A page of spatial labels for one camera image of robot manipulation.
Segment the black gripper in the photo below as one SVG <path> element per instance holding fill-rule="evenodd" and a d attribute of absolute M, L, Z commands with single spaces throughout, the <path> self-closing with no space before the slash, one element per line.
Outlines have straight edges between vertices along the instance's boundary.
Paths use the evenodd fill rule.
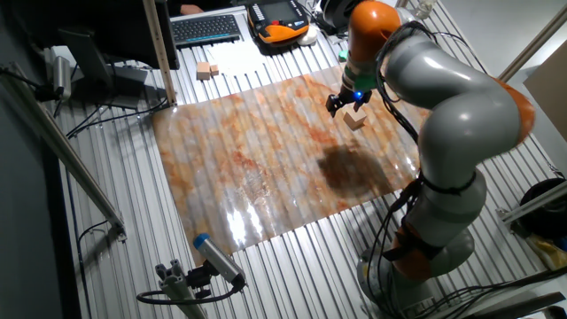
<path fill-rule="evenodd" d="M 359 109 L 367 104 L 372 96 L 370 90 L 350 90 L 347 87 L 342 86 L 338 95 L 330 94 L 327 97 L 325 107 L 329 112 L 330 116 L 334 118 L 339 109 L 344 105 L 350 105 L 354 103 L 353 109 L 358 112 Z"/>

